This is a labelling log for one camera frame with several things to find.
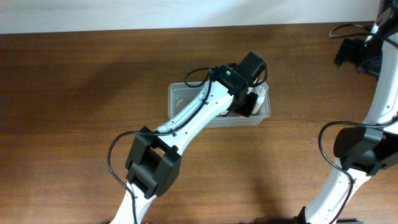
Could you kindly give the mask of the white spray bottle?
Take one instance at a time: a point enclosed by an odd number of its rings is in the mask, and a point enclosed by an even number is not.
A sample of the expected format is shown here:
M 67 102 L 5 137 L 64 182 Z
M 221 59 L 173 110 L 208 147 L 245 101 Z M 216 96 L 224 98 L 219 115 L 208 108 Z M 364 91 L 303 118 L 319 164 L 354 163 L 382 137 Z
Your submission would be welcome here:
M 253 89 L 253 93 L 257 95 L 257 100 L 254 105 L 254 109 L 252 111 L 252 114 L 256 114 L 261 106 L 268 106 L 269 103 L 269 95 L 268 95 L 269 87 L 266 83 L 263 83 Z

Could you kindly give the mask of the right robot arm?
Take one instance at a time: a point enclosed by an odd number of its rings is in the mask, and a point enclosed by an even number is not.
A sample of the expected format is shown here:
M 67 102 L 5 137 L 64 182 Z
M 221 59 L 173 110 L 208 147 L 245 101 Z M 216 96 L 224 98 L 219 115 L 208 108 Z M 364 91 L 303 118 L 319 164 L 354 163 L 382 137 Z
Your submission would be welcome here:
M 369 112 L 362 123 L 330 122 L 319 132 L 337 124 L 332 166 L 320 193 L 293 218 L 292 223 L 337 223 L 338 217 L 360 186 L 380 170 L 397 164 L 397 1 L 379 3 L 376 20 L 363 32 L 343 34 L 343 43 L 334 59 L 340 67 L 348 62 L 359 73 L 377 80 Z

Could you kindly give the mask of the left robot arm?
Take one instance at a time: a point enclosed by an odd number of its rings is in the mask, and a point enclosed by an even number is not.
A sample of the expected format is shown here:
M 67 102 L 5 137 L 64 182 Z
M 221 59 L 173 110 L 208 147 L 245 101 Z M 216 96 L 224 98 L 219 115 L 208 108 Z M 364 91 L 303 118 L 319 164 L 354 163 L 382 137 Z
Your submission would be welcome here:
M 250 117 L 258 95 L 252 89 L 263 83 L 266 63 L 249 52 L 239 63 L 227 63 L 207 70 L 202 90 L 167 123 L 155 130 L 143 127 L 118 135 L 116 143 L 127 135 L 134 141 L 127 156 L 125 180 L 117 181 L 126 193 L 112 223 L 140 223 L 149 206 L 177 180 L 182 154 L 192 139 L 222 112 Z

